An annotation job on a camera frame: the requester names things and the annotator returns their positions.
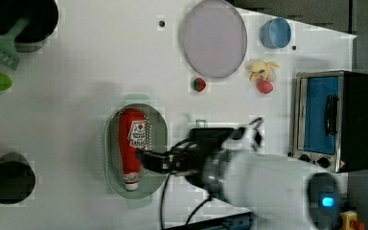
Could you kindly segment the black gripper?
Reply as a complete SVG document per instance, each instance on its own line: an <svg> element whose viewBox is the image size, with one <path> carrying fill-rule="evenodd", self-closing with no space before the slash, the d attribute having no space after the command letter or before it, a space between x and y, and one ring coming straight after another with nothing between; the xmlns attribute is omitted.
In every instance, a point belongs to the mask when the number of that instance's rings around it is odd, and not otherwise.
<svg viewBox="0 0 368 230"><path fill-rule="evenodd" d="M233 131L232 127L192 128L189 136L175 144L169 154L138 150L136 158L145 169L155 173L200 173L206 160L219 151Z"/></svg>

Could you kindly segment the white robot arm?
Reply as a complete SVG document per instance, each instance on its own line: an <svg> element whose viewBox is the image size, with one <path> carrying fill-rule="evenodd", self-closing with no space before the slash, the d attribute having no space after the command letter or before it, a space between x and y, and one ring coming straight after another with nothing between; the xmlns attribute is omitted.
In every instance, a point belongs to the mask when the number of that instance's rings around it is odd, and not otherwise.
<svg viewBox="0 0 368 230"><path fill-rule="evenodd" d="M139 149L152 172L183 176L210 198L247 208L279 230L336 230L341 192L335 176L286 155L260 152L257 129L194 128L164 152Z"/></svg>

